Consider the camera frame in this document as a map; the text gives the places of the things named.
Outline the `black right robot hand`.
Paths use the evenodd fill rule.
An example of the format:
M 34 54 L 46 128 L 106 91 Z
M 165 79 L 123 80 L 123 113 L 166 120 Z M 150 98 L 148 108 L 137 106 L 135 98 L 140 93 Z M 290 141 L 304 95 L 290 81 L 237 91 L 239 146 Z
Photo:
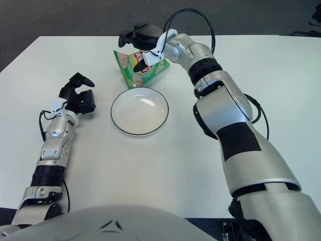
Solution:
M 132 44 L 133 47 L 145 51 L 142 60 L 139 60 L 133 68 L 134 72 L 139 72 L 147 66 L 151 67 L 163 60 L 163 46 L 165 43 L 164 32 L 161 28 L 146 23 L 133 25 L 132 30 L 125 30 L 119 33 L 118 46 L 124 47 Z

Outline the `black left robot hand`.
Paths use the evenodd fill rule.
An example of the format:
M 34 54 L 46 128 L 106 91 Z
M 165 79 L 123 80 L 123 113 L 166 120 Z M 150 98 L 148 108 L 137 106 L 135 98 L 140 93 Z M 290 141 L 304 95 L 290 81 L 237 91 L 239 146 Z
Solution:
M 90 113 L 96 108 L 93 91 L 91 89 L 80 93 L 76 92 L 76 88 L 82 85 L 95 87 L 95 84 L 90 79 L 77 72 L 69 79 L 69 82 L 61 88 L 59 93 L 59 97 L 66 100 L 65 109 L 75 114 Z

